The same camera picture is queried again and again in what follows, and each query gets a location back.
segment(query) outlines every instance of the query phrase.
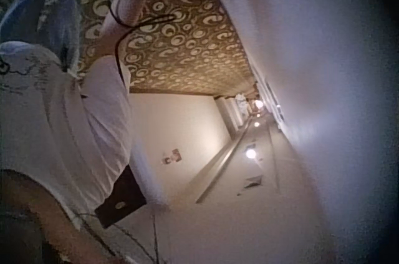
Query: skin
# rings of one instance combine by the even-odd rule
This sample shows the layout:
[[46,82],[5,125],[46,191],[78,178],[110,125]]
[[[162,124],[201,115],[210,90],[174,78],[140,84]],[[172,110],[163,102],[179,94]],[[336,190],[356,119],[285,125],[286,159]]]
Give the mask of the skin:
[[[115,0],[114,11],[126,24],[137,23],[145,0]],[[96,47],[96,56],[114,54],[114,46],[127,29],[108,14]],[[73,264],[126,263],[102,254],[90,237],[79,233],[57,200],[41,185],[12,171],[2,172],[2,203],[7,207],[31,212],[39,222],[45,239]]]

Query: black cable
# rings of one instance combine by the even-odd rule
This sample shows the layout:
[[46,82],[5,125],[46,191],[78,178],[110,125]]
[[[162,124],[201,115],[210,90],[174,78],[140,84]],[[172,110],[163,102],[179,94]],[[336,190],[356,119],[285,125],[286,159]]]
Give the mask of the black cable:
[[155,214],[152,214],[152,224],[154,229],[154,249],[155,249],[155,260],[156,264],[160,264],[160,254],[158,250],[158,236],[156,235],[156,223],[155,223]]
[[113,17],[113,19],[115,20],[115,22],[117,22],[118,25],[120,25],[120,26],[122,26],[122,27],[125,27],[125,28],[129,29],[129,31],[126,32],[126,33],[117,41],[117,43],[116,43],[116,45],[115,45],[115,50],[114,50],[115,58],[116,58],[117,65],[118,65],[118,73],[119,73],[119,76],[120,76],[120,78],[121,78],[123,84],[125,84],[125,79],[123,78],[122,68],[121,68],[121,65],[120,65],[120,58],[119,58],[119,46],[120,46],[120,44],[122,43],[122,41],[123,41],[128,35],[130,35],[130,34],[133,33],[135,30],[137,30],[137,29],[139,29],[139,28],[141,28],[141,27],[151,26],[151,25],[154,25],[154,24],[166,24],[167,22],[172,22],[172,21],[174,21],[174,20],[176,19],[176,16],[175,16],[174,14],[164,14],[164,15],[161,15],[161,16],[151,17],[151,18],[146,19],[145,21],[143,21],[143,22],[141,22],[141,23],[139,23],[139,24],[137,24],[137,25],[131,26],[131,25],[125,24],[125,23],[114,13],[114,11],[112,10],[112,3],[111,3],[111,0],[109,0],[108,8],[109,8],[110,14],[112,15],[112,17]]
[[[78,213],[75,214],[76,218],[82,218],[82,216],[90,216],[90,217],[95,217],[96,219],[99,219],[96,215],[91,214],[91,213]],[[111,254],[112,256],[116,256],[117,253],[115,253],[105,242],[104,240],[102,240],[102,238],[100,236],[98,236],[89,226],[89,224],[82,218],[82,222],[84,224],[84,227],[86,229],[86,231],[88,231],[88,233],[96,240],[99,242],[99,244],[101,244],[101,246],[104,247],[104,249],[106,249],[109,254]],[[152,263],[156,263],[155,259],[150,255],[150,253],[147,252],[147,250],[145,249],[145,247],[138,241],[137,238],[133,237],[133,235],[131,233],[129,233],[128,231],[126,231],[124,228],[120,227],[119,225],[117,225],[116,223],[114,223],[113,225],[111,225],[112,227],[115,227],[117,230],[121,231],[125,236],[127,236],[129,239],[131,239],[131,241],[135,242],[138,247],[140,247],[140,249],[142,250],[142,252],[152,261]]]

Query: ceiling light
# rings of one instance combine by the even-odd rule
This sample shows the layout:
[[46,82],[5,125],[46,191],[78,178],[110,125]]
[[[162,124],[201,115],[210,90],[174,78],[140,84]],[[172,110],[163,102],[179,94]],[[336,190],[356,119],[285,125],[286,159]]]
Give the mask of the ceiling light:
[[247,156],[247,158],[250,158],[250,159],[255,159],[256,158],[256,152],[253,149],[247,150],[245,155]]
[[255,100],[255,105],[257,108],[261,109],[263,107],[263,102],[261,100]]

